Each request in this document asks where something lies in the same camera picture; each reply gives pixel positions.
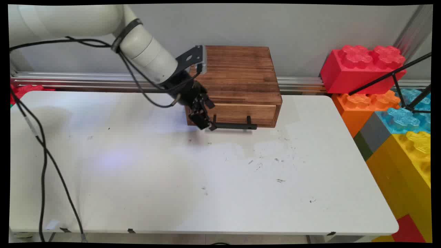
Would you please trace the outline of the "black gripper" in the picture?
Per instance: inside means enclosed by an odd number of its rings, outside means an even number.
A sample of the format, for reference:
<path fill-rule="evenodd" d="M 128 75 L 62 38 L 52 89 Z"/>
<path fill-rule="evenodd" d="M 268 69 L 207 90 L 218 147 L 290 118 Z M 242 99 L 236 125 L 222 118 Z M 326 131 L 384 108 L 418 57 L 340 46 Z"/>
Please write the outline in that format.
<path fill-rule="evenodd" d="M 206 88 L 196 80 L 198 73 L 190 76 L 186 70 L 175 74 L 161 83 L 161 88 L 174 100 L 171 104 L 162 108 L 170 108 L 176 103 L 187 106 L 190 109 L 189 119 L 200 129 L 208 128 L 211 131 L 217 129 L 216 114 L 210 118 L 208 109 L 213 109 L 215 104 L 208 97 Z"/>

